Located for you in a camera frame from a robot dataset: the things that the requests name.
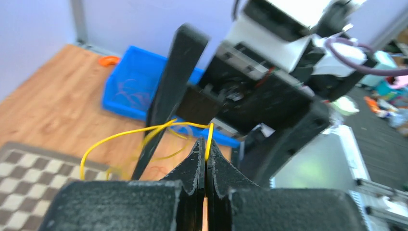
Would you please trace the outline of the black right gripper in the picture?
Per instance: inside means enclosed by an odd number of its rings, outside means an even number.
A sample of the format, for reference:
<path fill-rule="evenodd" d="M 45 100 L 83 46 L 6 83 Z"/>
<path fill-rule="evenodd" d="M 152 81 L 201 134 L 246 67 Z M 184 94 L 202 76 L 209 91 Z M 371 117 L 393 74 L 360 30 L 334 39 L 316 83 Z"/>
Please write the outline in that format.
<path fill-rule="evenodd" d="M 164 124 L 177 111 L 183 120 L 214 123 L 225 134 L 247 134 L 260 124 L 276 129 L 245 148 L 239 167 L 249 180 L 268 187 L 270 179 L 329 126 L 329 107 L 313 102 L 244 43 L 222 42 L 199 82 L 187 89 L 208 42 L 209 37 L 190 24 L 176 30 L 146 126 Z"/>

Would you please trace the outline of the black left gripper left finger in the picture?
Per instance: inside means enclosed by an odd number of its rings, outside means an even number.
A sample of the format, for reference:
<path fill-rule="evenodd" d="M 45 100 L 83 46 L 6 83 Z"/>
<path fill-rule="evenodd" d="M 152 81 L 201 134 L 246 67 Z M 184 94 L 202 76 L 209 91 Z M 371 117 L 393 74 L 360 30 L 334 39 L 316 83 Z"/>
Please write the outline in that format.
<path fill-rule="evenodd" d="M 57 193 L 41 231 L 200 231 L 205 139 L 158 181 L 73 181 Z"/>

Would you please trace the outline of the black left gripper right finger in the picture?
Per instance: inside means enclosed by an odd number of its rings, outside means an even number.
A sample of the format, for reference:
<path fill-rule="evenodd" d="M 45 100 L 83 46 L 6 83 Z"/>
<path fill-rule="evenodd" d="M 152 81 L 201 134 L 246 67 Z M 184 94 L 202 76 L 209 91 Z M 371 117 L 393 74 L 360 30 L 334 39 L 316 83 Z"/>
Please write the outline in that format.
<path fill-rule="evenodd" d="M 352 197 L 334 189 L 263 188 L 224 158 L 215 142 L 206 163 L 210 231 L 364 231 Z"/>

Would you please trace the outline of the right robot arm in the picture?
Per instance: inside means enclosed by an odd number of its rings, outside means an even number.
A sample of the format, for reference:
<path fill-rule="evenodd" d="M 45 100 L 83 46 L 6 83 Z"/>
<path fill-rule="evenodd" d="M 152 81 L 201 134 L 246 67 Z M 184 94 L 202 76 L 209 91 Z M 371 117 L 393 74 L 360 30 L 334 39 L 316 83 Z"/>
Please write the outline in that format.
<path fill-rule="evenodd" d="M 345 34 L 354 0 L 250 0 L 200 80 L 188 83 L 208 43 L 175 33 L 146 125 L 177 116 L 244 141 L 241 172 L 265 185 L 330 122 L 329 103 L 374 66 L 372 50 Z"/>

